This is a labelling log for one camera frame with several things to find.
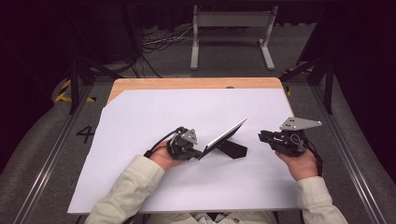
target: hand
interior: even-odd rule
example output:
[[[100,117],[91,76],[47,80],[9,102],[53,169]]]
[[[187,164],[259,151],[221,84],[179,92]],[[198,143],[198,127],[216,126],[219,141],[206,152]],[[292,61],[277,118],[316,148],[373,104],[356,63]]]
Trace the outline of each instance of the hand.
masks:
[[[318,176],[317,159],[310,150],[299,157],[289,157],[277,151],[276,155],[288,165],[291,176],[296,181]]]
[[[166,143],[167,141],[161,142],[149,158],[159,164],[165,171],[168,171],[170,168],[180,165],[183,161],[174,160],[169,155],[168,150],[166,150]]]

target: white paper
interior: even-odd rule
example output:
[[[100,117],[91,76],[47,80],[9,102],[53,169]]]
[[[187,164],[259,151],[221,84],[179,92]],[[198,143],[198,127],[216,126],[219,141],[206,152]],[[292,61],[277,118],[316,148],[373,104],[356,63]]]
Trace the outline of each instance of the white paper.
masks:
[[[90,213],[135,155],[179,126],[194,129],[205,146],[243,118],[229,140],[247,147],[233,160],[215,149],[200,161],[168,171],[140,212],[233,211],[297,207],[295,181],[286,164],[259,140],[279,132],[292,116],[282,89],[124,91],[107,105],[96,129],[68,213]]]

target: beige sleeve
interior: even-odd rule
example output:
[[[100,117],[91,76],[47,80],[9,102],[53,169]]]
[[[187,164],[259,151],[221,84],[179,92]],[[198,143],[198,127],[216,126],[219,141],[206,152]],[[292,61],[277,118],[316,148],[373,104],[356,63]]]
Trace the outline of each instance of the beige sleeve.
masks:
[[[310,223],[347,223],[338,208],[332,205],[332,196],[322,177],[310,177],[297,181],[298,204],[303,210],[304,221]]]
[[[157,188],[164,173],[154,161],[143,156],[134,157],[107,196],[94,205],[85,223],[122,223],[135,215]]]

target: black cable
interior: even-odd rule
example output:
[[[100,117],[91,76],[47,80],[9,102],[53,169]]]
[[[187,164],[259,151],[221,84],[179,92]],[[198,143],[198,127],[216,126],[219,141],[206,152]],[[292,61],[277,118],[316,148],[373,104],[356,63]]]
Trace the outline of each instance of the black cable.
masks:
[[[151,35],[143,35],[143,40],[146,40],[147,42],[151,42],[159,39],[157,35],[154,36],[155,38],[151,38]]]
[[[149,61],[145,58],[145,56],[141,55],[140,57],[142,57],[142,59],[146,61],[146,63],[148,64],[148,66],[151,68],[152,72],[154,72],[154,74],[157,75],[157,77],[162,77],[162,76],[158,75],[158,73],[154,70],[154,68],[152,68],[151,64],[150,64]]]
[[[143,75],[143,77],[146,77],[146,75],[145,75],[145,66],[142,64],[142,60],[141,60],[140,57],[139,57],[139,63],[140,63],[140,66],[142,67],[142,75]]]
[[[122,224],[131,224],[134,221],[134,216],[128,217]]]
[[[163,51],[163,50],[169,48],[170,46],[172,46],[173,44],[176,44],[176,43],[179,43],[179,42],[185,40],[187,37],[183,37],[183,35],[189,36],[190,33],[191,33],[191,28],[184,30],[184,31],[174,31],[169,36],[166,36],[167,34],[169,34],[169,32],[167,32],[161,38],[157,38],[157,40],[152,40],[152,41],[148,41],[147,43],[144,43],[142,48],[149,50],[149,51],[144,51],[144,53],[151,53],[154,50]],[[155,44],[155,46],[153,48],[146,46],[146,45],[150,44],[150,42],[156,42],[156,43],[151,43],[151,44]]]
[[[153,32],[153,33],[150,33],[150,34],[147,34],[147,35],[144,35],[144,36],[148,36],[149,37],[149,35],[155,35],[156,36],[156,39],[153,39],[153,40],[150,40],[150,41],[148,41],[148,42],[146,42],[146,43],[144,43],[144,45],[145,44],[149,44],[149,42],[154,42],[154,41],[166,41],[166,40],[169,40],[170,38],[175,38],[175,36],[181,36],[182,34],[184,34],[184,33],[186,33],[187,31],[189,31],[191,28],[189,28],[189,29],[187,29],[187,30],[182,30],[182,31],[173,31],[173,33],[171,34],[171,35],[169,35],[169,36],[167,36],[170,32],[166,32],[165,33],[165,35],[163,35],[162,37],[158,37],[157,35],[155,35],[155,33],[160,33],[161,31],[159,31],[159,32]]]
[[[304,216],[303,216],[303,210],[300,209],[300,223],[305,224],[304,222]]]
[[[138,72],[137,72],[136,69],[134,68],[134,65],[133,65],[131,68],[132,68],[132,71],[134,71],[134,75],[135,75],[137,78],[140,78]]]
[[[307,142],[308,142],[307,148],[312,152],[312,154],[314,154],[315,159],[317,160],[318,175],[323,176],[323,159],[319,156],[318,151],[315,148],[314,144],[312,144],[309,140]]]
[[[76,224],[79,223],[79,221],[81,220],[81,218],[82,218],[82,216],[78,216],[77,221],[76,221]]]
[[[152,155],[152,153],[154,153],[154,151],[155,151],[155,149],[157,149],[157,146],[163,141],[163,140],[165,140],[166,138],[168,138],[170,135],[172,135],[173,133],[177,133],[178,132],[178,129],[176,129],[176,130],[174,130],[174,131],[172,131],[172,132],[170,132],[169,134],[167,134],[165,137],[163,137],[160,141],[158,141],[150,150],[148,150],[146,153],[145,153],[145,157],[147,157],[147,158],[149,158],[151,155]]]

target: silver metal plate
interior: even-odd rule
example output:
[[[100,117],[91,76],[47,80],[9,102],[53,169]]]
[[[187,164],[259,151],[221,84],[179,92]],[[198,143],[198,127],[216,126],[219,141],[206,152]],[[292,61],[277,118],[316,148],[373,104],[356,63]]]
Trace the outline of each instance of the silver metal plate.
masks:
[[[309,128],[315,128],[321,126],[322,123],[320,121],[314,121],[309,119],[299,119],[295,117],[289,117],[286,121],[280,126],[280,130],[285,131],[299,131]]]
[[[181,138],[186,140],[186,141],[189,141],[189,142],[191,142],[191,143],[193,143],[195,145],[198,144],[198,139],[197,139],[197,136],[195,134],[195,130],[194,129],[191,129],[191,130],[183,133],[181,135]]]

